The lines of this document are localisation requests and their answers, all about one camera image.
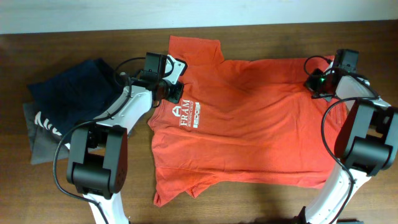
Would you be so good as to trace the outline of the red orange t-shirt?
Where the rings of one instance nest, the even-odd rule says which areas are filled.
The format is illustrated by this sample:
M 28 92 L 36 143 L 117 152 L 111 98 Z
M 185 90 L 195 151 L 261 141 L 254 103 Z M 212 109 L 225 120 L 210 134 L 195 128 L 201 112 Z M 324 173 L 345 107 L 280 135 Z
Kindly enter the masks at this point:
M 311 98 L 305 59 L 226 60 L 217 40 L 177 36 L 169 54 L 188 68 L 181 100 L 148 122 L 156 206 L 219 182 L 323 186 L 347 109 Z

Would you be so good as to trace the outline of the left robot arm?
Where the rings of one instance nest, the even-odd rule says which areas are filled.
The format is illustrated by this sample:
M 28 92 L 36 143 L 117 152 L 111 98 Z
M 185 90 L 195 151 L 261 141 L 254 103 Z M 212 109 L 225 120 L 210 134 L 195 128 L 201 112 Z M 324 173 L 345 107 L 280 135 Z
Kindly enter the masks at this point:
M 128 78 L 121 96 L 103 114 L 72 129 L 67 181 L 76 187 L 74 197 L 89 203 L 96 223 L 128 223 L 121 198 L 128 134 L 156 101 L 180 101 L 183 84 L 178 79 L 185 71 L 147 69 Z

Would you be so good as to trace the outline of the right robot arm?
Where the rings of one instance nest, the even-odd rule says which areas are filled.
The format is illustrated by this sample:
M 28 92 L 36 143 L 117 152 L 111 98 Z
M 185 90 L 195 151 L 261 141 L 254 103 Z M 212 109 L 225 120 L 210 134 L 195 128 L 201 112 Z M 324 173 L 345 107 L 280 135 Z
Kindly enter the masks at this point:
M 349 110 L 335 148 L 327 153 L 335 166 L 320 194 L 293 218 L 293 223 L 337 223 L 359 188 L 379 171 L 390 168 L 397 155 L 397 108 L 381 99 L 366 79 L 341 68 L 318 76 L 333 91 L 335 106 Z

